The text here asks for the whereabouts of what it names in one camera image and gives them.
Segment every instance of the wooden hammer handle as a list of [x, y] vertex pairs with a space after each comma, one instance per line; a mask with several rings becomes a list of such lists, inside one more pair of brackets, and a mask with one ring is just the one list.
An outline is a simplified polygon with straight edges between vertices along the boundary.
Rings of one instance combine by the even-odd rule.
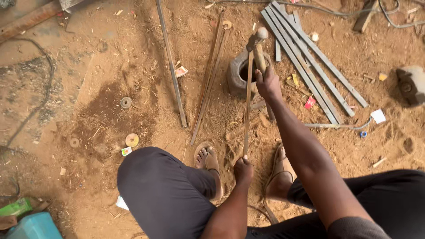
[[[264, 59], [263, 47], [261, 44], [257, 44], [254, 46], [254, 59], [257, 69], [261, 71], [263, 76], [266, 75], [266, 60]], [[275, 114], [273, 114], [272, 108], [266, 102], [267, 113], [269, 114], [269, 120], [275, 121]]]

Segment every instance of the green package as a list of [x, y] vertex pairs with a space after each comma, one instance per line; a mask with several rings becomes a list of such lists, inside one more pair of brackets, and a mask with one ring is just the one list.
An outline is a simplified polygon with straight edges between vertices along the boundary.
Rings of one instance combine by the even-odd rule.
[[0, 209], [0, 216], [20, 216], [32, 210], [31, 203], [28, 198], [21, 198]]

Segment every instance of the foot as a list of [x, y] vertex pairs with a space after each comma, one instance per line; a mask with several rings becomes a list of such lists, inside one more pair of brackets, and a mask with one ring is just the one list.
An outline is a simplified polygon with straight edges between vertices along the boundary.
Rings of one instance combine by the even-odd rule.
[[217, 155], [213, 147], [202, 148], [196, 157], [196, 168], [207, 169], [215, 180], [215, 196], [212, 200], [220, 200], [223, 196], [223, 187], [221, 186], [220, 173], [218, 171]]
[[295, 172], [286, 157], [285, 149], [280, 146], [276, 151], [273, 172], [266, 186], [266, 198], [287, 201], [288, 191], [295, 177]]

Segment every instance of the hammer head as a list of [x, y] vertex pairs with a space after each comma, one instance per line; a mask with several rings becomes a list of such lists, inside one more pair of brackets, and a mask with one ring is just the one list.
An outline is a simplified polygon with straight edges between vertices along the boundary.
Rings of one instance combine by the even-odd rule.
[[254, 35], [249, 37], [248, 44], [246, 45], [247, 50], [254, 50], [255, 45], [262, 43], [268, 37], [269, 32], [267, 29], [265, 27], [260, 27]]

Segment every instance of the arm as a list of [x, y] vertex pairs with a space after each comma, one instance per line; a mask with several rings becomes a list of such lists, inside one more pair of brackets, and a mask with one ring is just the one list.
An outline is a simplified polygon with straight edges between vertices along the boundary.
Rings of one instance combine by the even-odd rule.
[[326, 149], [283, 102], [279, 77], [273, 69], [267, 68], [264, 79], [259, 70], [255, 76], [258, 92], [275, 114], [289, 162], [326, 229], [335, 220], [348, 216], [372, 221], [341, 178]]
[[247, 234], [248, 188], [254, 174], [248, 157], [234, 166], [236, 186], [229, 197], [212, 214], [201, 239], [243, 239]]

